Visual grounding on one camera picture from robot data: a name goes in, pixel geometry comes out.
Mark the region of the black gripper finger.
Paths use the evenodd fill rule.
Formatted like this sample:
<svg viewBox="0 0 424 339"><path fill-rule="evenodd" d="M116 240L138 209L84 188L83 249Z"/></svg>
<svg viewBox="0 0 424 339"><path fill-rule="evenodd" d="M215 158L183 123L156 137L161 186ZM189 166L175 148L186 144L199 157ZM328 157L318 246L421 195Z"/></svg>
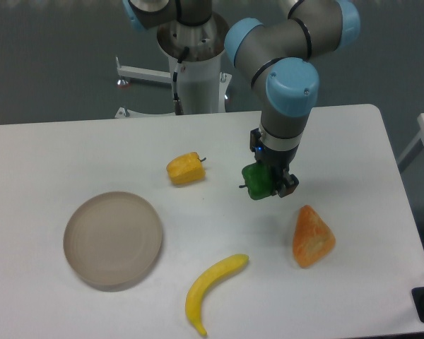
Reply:
<svg viewBox="0 0 424 339"><path fill-rule="evenodd" d="M298 178L289 172L289 169L283 169L275 172L274 195L284 198L291 195L299 185Z"/></svg>

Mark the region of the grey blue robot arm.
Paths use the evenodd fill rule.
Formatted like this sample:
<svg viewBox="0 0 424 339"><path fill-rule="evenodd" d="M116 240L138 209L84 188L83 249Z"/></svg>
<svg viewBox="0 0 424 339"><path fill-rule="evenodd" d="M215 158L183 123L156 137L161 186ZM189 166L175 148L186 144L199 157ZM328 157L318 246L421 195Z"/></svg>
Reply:
<svg viewBox="0 0 424 339"><path fill-rule="evenodd" d="M169 82L175 114L212 111L219 101L219 70L227 54L261 100L261 121L250 133L255 161L242 169L249 196L287 196L299 182L290 173L308 117L316 105L319 75L312 57L341 49L360 34L360 16L349 1L282 1L285 20L267 26L255 18L234 25L211 1L125 1L137 30L155 28L158 45L172 62Z"/></svg>

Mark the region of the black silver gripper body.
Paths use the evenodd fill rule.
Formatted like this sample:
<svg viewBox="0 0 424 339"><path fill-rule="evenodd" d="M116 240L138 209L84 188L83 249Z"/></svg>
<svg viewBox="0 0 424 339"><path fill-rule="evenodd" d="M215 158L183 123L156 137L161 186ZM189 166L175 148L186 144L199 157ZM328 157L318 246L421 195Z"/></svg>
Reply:
<svg viewBox="0 0 424 339"><path fill-rule="evenodd" d="M249 148L257 162L267 165L274 175L282 177L289 172L300 144L300 136L293 138L277 138L264 128L250 131Z"/></svg>

